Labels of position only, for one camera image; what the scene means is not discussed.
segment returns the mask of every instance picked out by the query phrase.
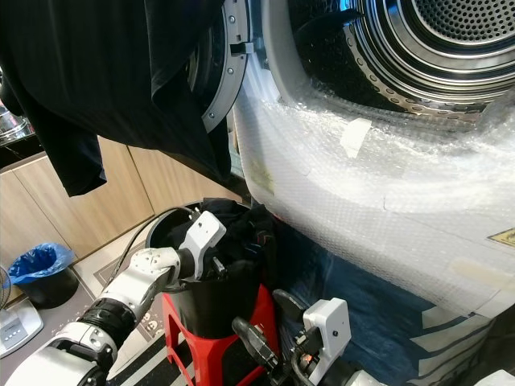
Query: trash bin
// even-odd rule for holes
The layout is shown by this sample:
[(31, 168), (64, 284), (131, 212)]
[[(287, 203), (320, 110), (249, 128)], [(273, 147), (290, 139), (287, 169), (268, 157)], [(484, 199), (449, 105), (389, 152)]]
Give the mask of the trash bin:
[[(193, 209), (200, 203), (188, 205)], [(243, 212), (249, 209), (238, 204)], [(189, 221), (184, 211), (170, 211), (152, 227), (147, 238), (147, 248), (179, 246), (170, 245), (167, 234), (173, 227)], [(183, 283), (179, 290), (169, 293), (183, 326), (196, 336), (205, 339), (222, 339), (233, 335), (232, 321), (240, 316), (252, 316), (260, 285), (257, 266), (244, 261), (234, 263), (226, 278)]]
[(73, 252), (59, 244), (41, 244), (24, 253), (9, 268), (17, 285), (36, 308), (54, 308), (73, 296), (79, 286), (68, 268)]

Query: wooden cabinet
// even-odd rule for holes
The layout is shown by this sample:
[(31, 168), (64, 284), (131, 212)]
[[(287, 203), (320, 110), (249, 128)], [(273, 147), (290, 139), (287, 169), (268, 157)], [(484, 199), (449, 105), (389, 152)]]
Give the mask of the wooden cabinet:
[(153, 215), (127, 147), (101, 139), (108, 182), (68, 197), (47, 157), (14, 169), (44, 215), (79, 258)]
[(204, 197), (241, 202), (240, 196), (157, 150), (130, 147), (130, 153), (155, 213)]
[[(4, 269), (41, 243), (68, 246), (13, 171), (0, 175), (0, 261)], [(21, 292), (11, 287), (10, 299)]]

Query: black shirt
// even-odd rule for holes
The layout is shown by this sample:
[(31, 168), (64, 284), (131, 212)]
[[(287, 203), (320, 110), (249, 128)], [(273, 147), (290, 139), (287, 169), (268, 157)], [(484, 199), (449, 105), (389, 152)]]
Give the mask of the black shirt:
[(226, 127), (206, 133), (183, 70), (222, 2), (0, 0), (0, 97), (69, 195), (105, 182), (97, 135), (229, 175)]

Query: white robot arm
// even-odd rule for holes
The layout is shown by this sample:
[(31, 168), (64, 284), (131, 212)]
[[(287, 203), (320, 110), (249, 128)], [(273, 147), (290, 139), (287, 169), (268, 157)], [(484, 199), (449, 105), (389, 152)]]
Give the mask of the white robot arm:
[(180, 278), (199, 279), (204, 254), (225, 234), (224, 225), (203, 212), (178, 250), (137, 251), (76, 322), (67, 324), (27, 358), (6, 386), (103, 386), (117, 351), (149, 310), (155, 296)]

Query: bubble wrap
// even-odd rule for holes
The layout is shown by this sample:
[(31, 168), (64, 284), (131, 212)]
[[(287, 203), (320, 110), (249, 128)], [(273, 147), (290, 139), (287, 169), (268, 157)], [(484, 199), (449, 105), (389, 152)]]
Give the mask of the bubble wrap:
[(515, 228), (514, 91), (477, 126), (431, 118), (441, 127), (427, 129), (330, 96), (286, 107), (271, 88), (248, 71), (235, 109), (258, 202), (437, 306), (494, 317), (515, 302), (515, 248), (488, 238)]

